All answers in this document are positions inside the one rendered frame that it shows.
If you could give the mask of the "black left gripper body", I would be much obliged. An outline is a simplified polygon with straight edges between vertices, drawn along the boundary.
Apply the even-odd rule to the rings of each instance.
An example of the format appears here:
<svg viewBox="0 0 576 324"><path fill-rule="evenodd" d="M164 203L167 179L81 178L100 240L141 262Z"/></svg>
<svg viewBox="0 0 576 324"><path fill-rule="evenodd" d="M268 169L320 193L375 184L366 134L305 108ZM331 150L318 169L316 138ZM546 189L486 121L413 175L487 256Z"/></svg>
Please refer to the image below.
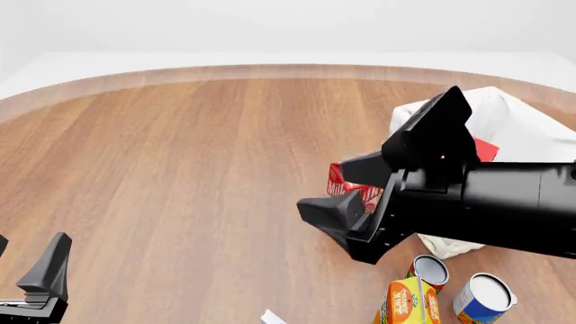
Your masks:
<svg viewBox="0 0 576 324"><path fill-rule="evenodd" d="M59 324L68 295L32 295L25 300L0 300L0 324Z"/></svg>

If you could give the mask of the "tin can with blue label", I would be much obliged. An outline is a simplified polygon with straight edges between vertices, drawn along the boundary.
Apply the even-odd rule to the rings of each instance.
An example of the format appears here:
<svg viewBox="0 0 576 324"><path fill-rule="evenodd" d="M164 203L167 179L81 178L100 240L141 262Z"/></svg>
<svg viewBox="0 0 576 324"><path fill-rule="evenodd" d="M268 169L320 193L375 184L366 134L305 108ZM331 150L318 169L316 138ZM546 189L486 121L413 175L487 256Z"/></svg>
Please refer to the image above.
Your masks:
<svg viewBox="0 0 576 324"><path fill-rule="evenodd" d="M463 324L493 324L518 304L517 296L494 274L473 274L454 297L454 315Z"/></svg>

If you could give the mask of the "red milk carton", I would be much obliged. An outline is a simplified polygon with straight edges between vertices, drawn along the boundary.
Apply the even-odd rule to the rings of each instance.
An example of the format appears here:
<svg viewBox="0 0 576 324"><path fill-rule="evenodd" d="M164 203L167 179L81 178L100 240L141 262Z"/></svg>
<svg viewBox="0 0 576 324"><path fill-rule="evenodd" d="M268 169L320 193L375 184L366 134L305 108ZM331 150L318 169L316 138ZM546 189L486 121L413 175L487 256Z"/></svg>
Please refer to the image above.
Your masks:
<svg viewBox="0 0 576 324"><path fill-rule="evenodd" d="M374 212L383 189L371 185L356 184L347 182L342 173L339 163L332 163L328 170L327 194L329 196L342 196L355 189L361 191L361 198L367 212Z"/></svg>

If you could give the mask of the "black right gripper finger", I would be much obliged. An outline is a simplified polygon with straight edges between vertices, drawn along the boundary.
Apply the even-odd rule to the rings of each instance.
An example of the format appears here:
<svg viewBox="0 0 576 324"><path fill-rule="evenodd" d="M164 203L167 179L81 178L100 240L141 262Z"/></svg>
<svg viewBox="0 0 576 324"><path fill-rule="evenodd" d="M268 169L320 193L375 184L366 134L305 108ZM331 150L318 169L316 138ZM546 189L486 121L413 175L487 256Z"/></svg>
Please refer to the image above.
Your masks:
<svg viewBox="0 0 576 324"><path fill-rule="evenodd" d="M384 160L380 151L343 161L340 167L348 183L386 187L396 178L396 173Z"/></svg>
<svg viewBox="0 0 576 324"><path fill-rule="evenodd" d="M296 206L303 221L327 234L344 250L349 250L348 232L365 229L360 221L370 217L360 189L342 196L300 199Z"/></svg>

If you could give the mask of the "orange juice carton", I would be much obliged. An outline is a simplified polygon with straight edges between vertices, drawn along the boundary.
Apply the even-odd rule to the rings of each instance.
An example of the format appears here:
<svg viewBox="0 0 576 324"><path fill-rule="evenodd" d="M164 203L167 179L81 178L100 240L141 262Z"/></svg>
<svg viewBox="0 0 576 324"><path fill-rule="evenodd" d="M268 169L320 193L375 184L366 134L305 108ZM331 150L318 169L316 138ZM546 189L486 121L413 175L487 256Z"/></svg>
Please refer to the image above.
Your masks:
<svg viewBox="0 0 576 324"><path fill-rule="evenodd" d="M424 280L392 281L373 324L441 324L437 291Z"/></svg>

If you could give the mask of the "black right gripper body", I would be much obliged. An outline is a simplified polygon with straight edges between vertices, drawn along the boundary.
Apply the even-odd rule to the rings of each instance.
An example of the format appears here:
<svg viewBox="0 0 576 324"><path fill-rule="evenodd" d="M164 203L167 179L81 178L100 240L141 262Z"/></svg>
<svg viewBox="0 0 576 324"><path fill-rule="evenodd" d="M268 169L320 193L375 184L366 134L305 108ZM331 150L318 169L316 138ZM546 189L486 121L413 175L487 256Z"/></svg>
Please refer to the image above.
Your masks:
<svg viewBox="0 0 576 324"><path fill-rule="evenodd" d="M352 259L377 264L385 253L419 229L419 202L408 189L411 177L421 186L419 169L392 173L375 210L358 219L347 232L347 253Z"/></svg>

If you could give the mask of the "tin can with red label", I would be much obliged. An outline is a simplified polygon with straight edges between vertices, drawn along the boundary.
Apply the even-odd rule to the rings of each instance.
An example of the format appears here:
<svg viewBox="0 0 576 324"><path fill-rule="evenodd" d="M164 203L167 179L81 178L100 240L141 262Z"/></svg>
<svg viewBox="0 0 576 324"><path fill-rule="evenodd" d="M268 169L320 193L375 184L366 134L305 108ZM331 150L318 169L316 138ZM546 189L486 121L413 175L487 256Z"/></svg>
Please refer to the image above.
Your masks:
<svg viewBox="0 0 576 324"><path fill-rule="evenodd" d="M406 277L417 277L418 275L434 288L436 293L440 293L449 280L446 265L439 258L431 255L418 255L413 259Z"/></svg>

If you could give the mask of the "white fabric basket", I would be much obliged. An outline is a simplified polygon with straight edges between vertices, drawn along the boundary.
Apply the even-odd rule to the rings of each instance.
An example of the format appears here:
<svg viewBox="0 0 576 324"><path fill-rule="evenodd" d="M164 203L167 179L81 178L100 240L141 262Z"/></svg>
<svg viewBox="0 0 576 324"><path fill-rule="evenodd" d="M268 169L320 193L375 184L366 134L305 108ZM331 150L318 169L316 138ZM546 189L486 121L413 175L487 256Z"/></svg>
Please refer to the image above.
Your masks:
<svg viewBox="0 0 576 324"><path fill-rule="evenodd" d="M491 153L492 162L561 162L576 160L576 131L569 129L554 118L540 112L535 107L522 102L511 94L494 87L476 88L463 91L463 96L472 108L472 115L466 128L478 140L498 148ZM395 107L389 126L388 137L397 131L429 99ZM519 239L544 248L545 243L554 242L553 230L542 233L520 234ZM465 242L458 239L418 234L421 242L430 253L446 259L483 248L485 245Z"/></svg>

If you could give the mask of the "small white box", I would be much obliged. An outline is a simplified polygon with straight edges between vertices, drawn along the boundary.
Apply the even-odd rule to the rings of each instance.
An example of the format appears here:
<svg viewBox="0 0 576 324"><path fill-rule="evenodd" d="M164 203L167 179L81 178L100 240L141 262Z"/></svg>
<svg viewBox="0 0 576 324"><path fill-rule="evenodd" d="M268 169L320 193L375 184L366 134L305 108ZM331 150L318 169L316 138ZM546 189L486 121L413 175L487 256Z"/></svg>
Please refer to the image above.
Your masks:
<svg viewBox="0 0 576 324"><path fill-rule="evenodd" d="M260 317L261 324L287 324L270 310L265 310Z"/></svg>

